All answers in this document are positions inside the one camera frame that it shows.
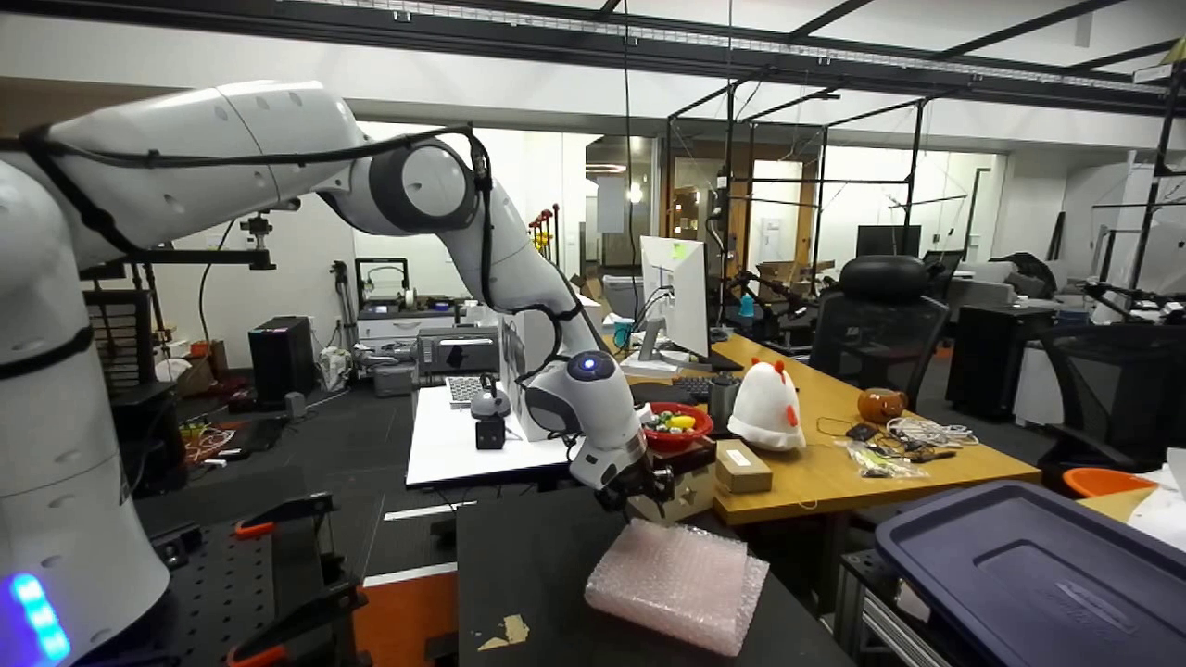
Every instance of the blue led light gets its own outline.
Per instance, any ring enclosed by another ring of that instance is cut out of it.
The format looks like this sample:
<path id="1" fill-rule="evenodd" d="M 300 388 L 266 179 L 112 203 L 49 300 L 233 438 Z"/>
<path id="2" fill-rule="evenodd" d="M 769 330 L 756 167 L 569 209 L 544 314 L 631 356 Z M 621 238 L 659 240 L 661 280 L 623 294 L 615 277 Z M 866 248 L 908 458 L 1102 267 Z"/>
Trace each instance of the blue led light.
<path id="1" fill-rule="evenodd" d="M 44 660 L 34 661 L 33 665 L 52 667 L 70 655 L 70 640 L 62 630 L 58 615 L 45 597 L 45 589 L 37 577 L 17 574 L 8 587 L 13 599 L 25 612 L 25 622 L 32 630 L 30 639 L 36 636 L 37 650 L 44 656 Z"/>

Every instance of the orange floor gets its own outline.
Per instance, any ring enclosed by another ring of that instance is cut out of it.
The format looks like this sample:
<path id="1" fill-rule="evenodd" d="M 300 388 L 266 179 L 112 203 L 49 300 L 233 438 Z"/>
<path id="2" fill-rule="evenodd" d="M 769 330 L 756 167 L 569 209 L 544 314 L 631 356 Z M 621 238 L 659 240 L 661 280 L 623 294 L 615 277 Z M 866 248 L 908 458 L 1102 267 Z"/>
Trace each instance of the orange floor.
<path id="1" fill-rule="evenodd" d="M 375 667 L 421 667 L 425 640 L 457 631 L 457 572 L 364 589 L 355 639 Z"/>

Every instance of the red bowl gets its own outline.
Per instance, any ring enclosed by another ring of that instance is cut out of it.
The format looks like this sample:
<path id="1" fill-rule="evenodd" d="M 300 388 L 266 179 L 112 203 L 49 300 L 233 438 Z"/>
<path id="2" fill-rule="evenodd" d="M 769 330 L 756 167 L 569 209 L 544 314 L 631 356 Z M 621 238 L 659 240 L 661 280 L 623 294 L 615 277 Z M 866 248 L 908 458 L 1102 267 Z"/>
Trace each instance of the red bowl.
<path id="1" fill-rule="evenodd" d="M 681 452 L 688 449 L 688 445 L 699 438 L 702 438 L 712 432 L 713 430 L 713 418 L 708 417 L 704 411 L 682 404 L 664 404 L 664 402 L 652 402 L 651 412 L 656 417 L 661 412 L 670 412 L 671 414 L 687 414 L 696 420 L 695 426 L 690 431 L 684 431 L 683 433 L 661 433 L 658 431 L 651 431 L 648 427 L 643 427 L 643 433 L 646 436 L 646 443 L 649 446 L 653 447 L 655 451 L 664 453 Z"/>

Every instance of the pink bubble wrap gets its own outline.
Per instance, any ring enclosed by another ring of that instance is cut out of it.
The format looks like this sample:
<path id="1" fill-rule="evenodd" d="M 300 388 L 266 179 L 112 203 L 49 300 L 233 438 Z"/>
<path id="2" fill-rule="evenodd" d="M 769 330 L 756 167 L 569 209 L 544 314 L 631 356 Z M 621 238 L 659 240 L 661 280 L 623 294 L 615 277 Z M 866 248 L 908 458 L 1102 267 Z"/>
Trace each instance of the pink bubble wrap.
<path id="1" fill-rule="evenodd" d="M 593 568 L 585 601 L 606 614 L 735 656 L 769 567 L 737 540 L 635 519 Z"/>

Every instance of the white chicken toy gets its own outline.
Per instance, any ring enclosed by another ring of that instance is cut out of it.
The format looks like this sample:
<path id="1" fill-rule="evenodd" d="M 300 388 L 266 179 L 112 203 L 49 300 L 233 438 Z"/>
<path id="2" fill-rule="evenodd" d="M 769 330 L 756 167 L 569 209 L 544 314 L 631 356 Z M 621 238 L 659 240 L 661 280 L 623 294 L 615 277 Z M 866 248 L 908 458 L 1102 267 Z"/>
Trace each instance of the white chicken toy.
<path id="1" fill-rule="evenodd" d="M 741 380 L 729 431 L 752 446 L 769 451 L 790 451 L 808 445 L 799 426 L 799 396 L 783 367 L 753 360 Z"/>

